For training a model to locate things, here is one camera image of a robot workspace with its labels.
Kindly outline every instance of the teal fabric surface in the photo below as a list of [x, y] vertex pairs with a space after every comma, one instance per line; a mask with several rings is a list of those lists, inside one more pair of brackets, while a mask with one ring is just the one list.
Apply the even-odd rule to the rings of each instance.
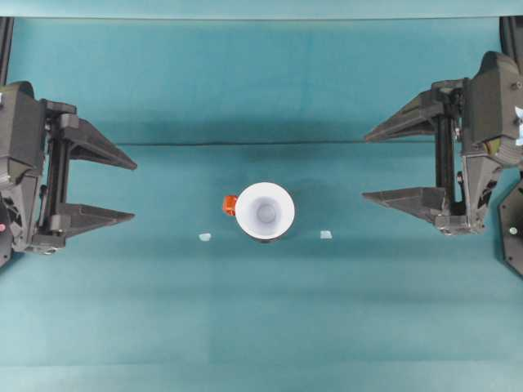
[[499, 50], [498, 19], [16, 21], [9, 79], [121, 143], [361, 140]]
[[[523, 282], [500, 262], [492, 214], [485, 235], [446, 238], [360, 197], [430, 185], [431, 145], [125, 150], [136, 172], [75, 163], [70, 200], [135, 220], [0, 273], [6, 390], [523, 386], [510, 364], [523, 359]], [[224, 194], [261, 180], [297, 204], [268, 245], [221, 212]]]
[[3, 16], [132, 19], [404, 19], [523, 14], [519, 0], [3, 0]]
[[[46, 12], [97, 3], [69, 4]], [[13, 42], [10, 80], [78, 105], [139, 168], [74, 162], [70, 202], [136, 218], [0, 269], [2, 392], [523, 389], [523, 280], [495, 214], [446, 238], [360, 196], [433, 184], [431, 144], [358, 140], [435, 80], [472, 76], [499, 49], [496, 18], [18, 19]], [[263, 180], [297, 205], [268, 245], [221, 212]], [[492, 204], [517, 180], [503, 173]]]

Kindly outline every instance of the white eraser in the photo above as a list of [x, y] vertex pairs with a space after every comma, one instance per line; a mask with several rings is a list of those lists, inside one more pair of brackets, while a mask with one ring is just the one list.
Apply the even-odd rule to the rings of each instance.
[[320, 239], [333, 239], [333, 234], [330, 232], [330, 230], [321, 230]]
[[198, 237], [200, 241], [207, 243], [211, 240], [212, 235], [210, 233], [201, 233]]

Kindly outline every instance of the small white object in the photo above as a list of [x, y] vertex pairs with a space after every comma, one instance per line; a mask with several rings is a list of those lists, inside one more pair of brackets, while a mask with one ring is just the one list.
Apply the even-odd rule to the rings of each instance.
[[321, 230], [320, 239], [333, 239], [333, 234], [330, 232], [330, 230]]
[[235, 212], [245, 233], [268, 241], [285, 234], [293, 224], [294, 201], [281, 186], [258, 182], [238, 196]]
[[520, 137], [516, 139], [516, 145], [523, 145], [523, 109], [516, 106], [516, 116], [520, 119]]
[[198, 237], [200, 241], [208, 243], [211, 240], [212, 235], [210, 233], [201, 233]]

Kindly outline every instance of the orange handle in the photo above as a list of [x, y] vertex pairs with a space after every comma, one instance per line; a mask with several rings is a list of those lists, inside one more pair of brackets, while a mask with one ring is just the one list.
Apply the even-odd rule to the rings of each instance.
[[236, 215], [236, 200], [238, 196], [229, 194], [223, 198], [223, 207], [221, 208], [223, 212], [230, 216]]

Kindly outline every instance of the white cup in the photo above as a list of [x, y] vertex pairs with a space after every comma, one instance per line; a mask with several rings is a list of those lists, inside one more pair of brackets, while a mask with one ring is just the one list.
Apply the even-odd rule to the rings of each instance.
[[294, 201], [277, 184], [258, 182], [238, 196], [227, 196], [229, 215], [235, 215], [242, 230], [251, 237], [269, 242], [284, 235], [294, 222]]

